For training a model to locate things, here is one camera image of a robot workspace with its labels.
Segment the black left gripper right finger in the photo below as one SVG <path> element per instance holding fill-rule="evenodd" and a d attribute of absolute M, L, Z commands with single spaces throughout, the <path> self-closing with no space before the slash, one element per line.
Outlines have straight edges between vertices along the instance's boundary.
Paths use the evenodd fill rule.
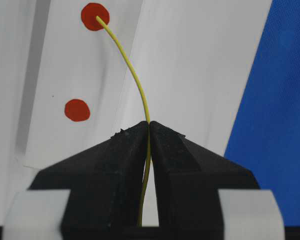
<path fill-rule="evenodd" d="M 157 121 L 149 124 L 163 240 L 222 240 L 219 189 L 259 189 L 253 173 Z"/>

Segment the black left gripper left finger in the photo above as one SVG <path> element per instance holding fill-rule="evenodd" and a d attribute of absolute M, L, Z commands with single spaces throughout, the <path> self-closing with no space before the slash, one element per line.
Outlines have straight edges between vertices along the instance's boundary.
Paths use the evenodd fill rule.
<path fill-rule="evenodd" d="M 70 190 L 65 240 L 120 240 L 137 226 L 148 133 L 141 121 L 38 172 L 30 190 Z"/>

